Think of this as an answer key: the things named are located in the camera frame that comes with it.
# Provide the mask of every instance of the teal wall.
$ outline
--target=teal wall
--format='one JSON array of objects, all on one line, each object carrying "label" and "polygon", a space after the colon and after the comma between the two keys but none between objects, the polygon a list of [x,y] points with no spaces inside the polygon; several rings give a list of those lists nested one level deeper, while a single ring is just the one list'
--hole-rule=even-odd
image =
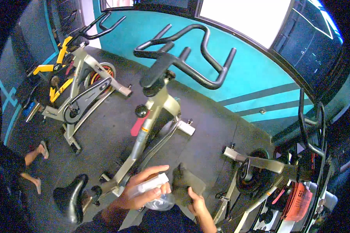
[{"label": "teal wall", "polygon": [[[94,14],[95,18],[101,14],[98,0],[94,0]],[[172,24],[172,27],[164,37],[173,35],[192,23],[200,23],[187,18],[158,12],[118,11],[112,12],[112,15],[104,22],[104,25],[109,27],[122,16],[127,16],[126,20],[112,33],[100,38],[101,48],[145,66],[151,66],[154,60],[135,57],[133,55],[135,47],[152,39],[169,23]],[[267,89],[294,83],[294,80],[282,68],[258,50],[228,33],[208,25],[207,27],[210,29],[210,39],[207,49],[220,64],[224,64],[232,47],[237,49],[237,53],[224,84],[217,90],[208,90],[188,77],[185,73],[172,66],[170,69],[176,73],[177,81],[217,102],[226,102],[226,100],[249,95],[251,93],[259,94],[261,91]],[[184,47],[190,47],[192,51],[186,61],[187,64],[195,68],[208,79],[215,80],[218,75],[217,72],[201,55],[200,44],[203,34],[204,32],[202,30],[190,31],[175,42],[175,46],[170,53],[178,56]],[[160,47],[160,45],[156,45],[151,47],[150,50],[157,50]],[[225,105],[225,107],[233,112],[239,113],[240,111],[248,109],[256,109],[299,100],[299,87],[296,85],[294,86],[295,88],[293,90],[283,93],[279,91],[270,96],[249,99],[243,102],[229,103]],[[305,106],[305,112],[312,107],[312,105]],[[249,122],[255,122],[295,116],[297,114],[298,107],[288,105],[284,109],[267,112],[264,115],[257,111],[243,116],[243,118]]]},{"label": "teal wall", "polygon": [[[18,21],[24,43],[26,43],[29,53],[39,64],[53,64],[59,53],[52,36],[47,10],[46,0],[33,0],[28,4]],[[26,79],[22,58],[14,52],[15,49],[21,50],[16,48],[16,44],[13,43],[12,39],[15,36],[14,34],[8,38],[0,57],[0,89],[3,102],[1,140],[5,145],[9,144],[11,130],[22,109],[16,92]]]}]

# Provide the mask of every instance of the yellow frame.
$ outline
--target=yellow frame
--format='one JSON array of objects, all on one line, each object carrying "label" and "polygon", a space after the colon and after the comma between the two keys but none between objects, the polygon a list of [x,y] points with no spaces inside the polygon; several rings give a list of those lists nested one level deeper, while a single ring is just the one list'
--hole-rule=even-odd
[{"label": "yellow frame", "polygon": [[[61,64],[65,54],[68,53],[66,51],[67,46],[66,44],[69,43],[69,41],[72,39],[73,37],[67,37],[63,43],[62,43],[62,48],[60,50],[60,53],[58,54],[57,57],[57,64]],[[37,66],[37,68],[34,70],[33,74],[37,75],[39,72],[52,72],[54,68],[54,65],[39,65]],[[58,91],[56,91],[55,88],[50,87],[49,90],[49,99],[51,100],[51,103],[53,103],[54,101],[56,101],[56,99],[62,94],[62,92],[73,82],[73,79],[68,79],[61,87]]]}]

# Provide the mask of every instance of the leg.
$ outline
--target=leg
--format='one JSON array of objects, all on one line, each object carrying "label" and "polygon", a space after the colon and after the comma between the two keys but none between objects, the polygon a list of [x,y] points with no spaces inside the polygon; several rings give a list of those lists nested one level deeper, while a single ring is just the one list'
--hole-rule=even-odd
[{"label": "leg", "polygon": [[36,150],[33,150],[32,152],[28,153],[24,160],[26,162],[26,166],[30,165],[35,159],[36,157],[38,156],[38,154],[43,154],[45,155],[45,149],[44,149],[44,146],[42,144],[40,144]]},{"label": "leg", "polygon": [[30,176],[29,174],[27,174],[27,173],[21,173],[21,176],[22,176],[23,178],[25,178],[25,179],[30,180],[33,184],[35,184],[38,194],[41,193],[41,189],[40,189],[41,181],[40,181],[39,178],[35,179],[35,178],[31,177],[31,176]]}]

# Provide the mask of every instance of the stationary bike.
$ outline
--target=stationary bike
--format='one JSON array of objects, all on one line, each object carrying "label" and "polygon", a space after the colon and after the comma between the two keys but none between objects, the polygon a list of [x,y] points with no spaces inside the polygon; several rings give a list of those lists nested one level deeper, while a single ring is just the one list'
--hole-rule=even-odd
[{"label": "stationary bike", "polygon": [[35,86],[33,87],[30,94],[21,103],[22,109],[24,110],[23,114],[25,116],[28,115],[31,107],[33,107],[34,105],[33,103],[31,103],[31,101],[33,100],[32,95],[34,94],[34,91],[37,89],[37,87],[42,81],[45,81],[47,84],[49,83],[50,85],[49,101],[51,102],[50,104],[53,105],[57,98],[60,96],[60,94],[62,94],[62,92],[72,83],[72,77],[67,77],[69,73],[71,74],[72,72],[74,72],[73,66],[70,65],[70,63],[73,60],[73,55],[66,50],[66,44],[72,39],[72,37],[67,35],[66,39],[61,44],[61,42],[59,42],[59,37],[56,35],[56,32],[66,33],[66,30],[75,21],[77,15],[78,10],[71,12],[71,14],[68,17],[66,17],[68,18],[68,20],[65,21],[62,25],[60,25],[60,28],[57,30],[54,28],[55,26],[51,22],[52,32],[55,35],[56,43],[58,43],[57,48],[60,50],[57,56],[56,63],[37,65],[37,62],[35,62],[31,68],[26,70],[28,78],[32,79],[35,76],[39,76],[40,80],[38,80],[37,83],[35,83]]},{"label": "stationary bike", "polygon": [[[280,161],[279,159],[269,159],[268,153],[263,149],[256,150],[249,156],[246,156],[234,151],[234,146],[224,147],[223,154],[237,161],[240,165],[227,194],[220,198],[223,203],[214,217],[214,223],[218,223],[235,188],[243,195],[250,195],[251,198],[238,210],[233,210],[234,205],[231,208],[227,207],[225,219],[217,224],[217,227],[220,227],[223,232],[239,232],[251,211],[262,203],[266,203],[266,206],[272,206],[279,198],[284,197],[284,191],[285,193],[290,193],[289,185],[291,183],[311,181],[317,184],[317,193],[315,203],[310,209],[309,218],[306,220],[305,225],[309,225],[318,205],[318,198],[324,194],[324,187],[326,187],[327,179],[329,179],[329,177],[327,178],[329,166],[326,163],[327,143],[325,140],[326,119],[324,106],[321,102],[318,103],[316,120],[306,118],[303,114],[304,95],[304,89],[301,88],[298,119],[305,146],[305,150],[301,153],[302,157],[292,156],[291,159],[289,158],[289,151],[287,151],[282,154],[282,157],[287,158]],[[308,128],[310,127],[306,125],[318,131],[319,147],[309,142]]]},{"label": "stationary bike", "polygon": [[[63,217],[72,223],[81,223],[83,215],[89,205],[93,203],[98,204],[99,198],[109,192],[113,192],[119,196],[125,184],[134,175],[136,171],[140,171],[155,152],[166,142],[176,129],[180,129],[188,135],[192,135],[195,129],[190,125],[191,122],[185,123],[180,117],[180,104],[172,96],[168,94],[166,85],[175,77],[175,74],[168,70],[171,65],[176,66],[188,76],[196,80],[202,86],[215,90],[218,89],[224,82],[229,67],[235,56],[236,49],[232,48],[224,66],[221,66],[207,51],[207,42],[209,40],[209,29],[201,24],[192,24],[176,34],[161,38],[171,25],[167,25],[159,32],[152,40],[145,42],[134,50],[136,57],[156,59],[156,62],[143,74],[140,79],[140,85],[143,87],[143,93],[148,97],[145,105],[140,105],[136,108],[135,113],[139,117],[139,131],[137,133],[136,142],[131,151],[130,156],[120,167],[119,171],[112,179],[100,186],[94,186],[91,189],[84,190],[88,176],[86,174],[78,175],[73,182],[66,188],[56,188],[53,191],[53,198],[57,208],[62,213]],[[179,57],[176,57],[168,51],[174,46],[173,41],[179,39],[184,34],[192,29],[201,29],[205,32],[201,42],[201,52],[204,58],[214,67],[219,73],[216,81],[210,81],[202,76],[199,72],[185,63],[191,49],[186,47]],[[144,51],[148,47],[157,44],[164,44],[158,51]],[[172,121],[169,132],[160,139],[160,141],[152,147],[144,156],[142,153],[150,141],[161,127],[167,122]],[[133,168],[135,161],[142,159],[142,163],[138,168]]]},{"label": "stationary bike", "polygon": [[[68,49],[74,56],[71,64],[75,67],[75,71],[72,74],[70,96],[63,102],[58,108],[51,106],[43,107],[40,103],[32,108],[26,122],[28,122],[36,113],[41,111],[44,119],[52,118],[63,122],[63,128],[65,130],[64,137],[70,146],[74,148],[76,154],[79,154],[81,147],[73,137],[75,132],[84,123],[84,121],[91,115],[91,113],[110,95],[114,90],[119,91],[123,95],[129,97],[132,94],[131,85],[124,87],[119,84],[114,78],[116,76],[115,68],[112,64],[103,62],[98,63],[91,55],[89,55],[84,48],[88,45],[87,42],[83,42],[80,46],[74,46],[73,42],[79,37],[85,37],[88,40],[99,38],[116,28],[126,16],[117,21],[111,28],[107,29],[102,26],[102,23],[110,15],[110,12],[105,12],[90,25],[84,26],[78,34],[71,38],[67,38],[60,51],[60,54],[65,54]],[[102,31],[96,35],[87,35],[87,31],[95,25],[99,20],[100,28]],[[49,69],[44,66],[38,67],[34,73],[42,71],[42,69]],[[79,93],[80,86],[84,81],[85,91]]]}]

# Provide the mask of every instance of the window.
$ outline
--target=window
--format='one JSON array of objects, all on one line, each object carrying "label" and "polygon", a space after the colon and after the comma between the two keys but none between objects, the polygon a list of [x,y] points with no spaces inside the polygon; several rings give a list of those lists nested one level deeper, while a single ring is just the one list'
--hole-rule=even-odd
[{"label": "window", "polygon": [[189,0],[141,0],[140,3],[144,3],[144,4],[161,4],[161,5],[168,5],[168,6],[176,6],[176,7],[187,8]]},{"label": "window", "polygon": [[200,16],[222,23],[270,48],[290,0],[203,0]]},{"label": "window", "polygon": [[296,0],[274,50],[318,91],[331,82],[326,74],[337,60],[342,43],[340,32],[320,2]]},{"label": "window", "polygon": [[115,7],[131,7],[134,5],[134,0],[101,0],[100,4],[101,10]]}]

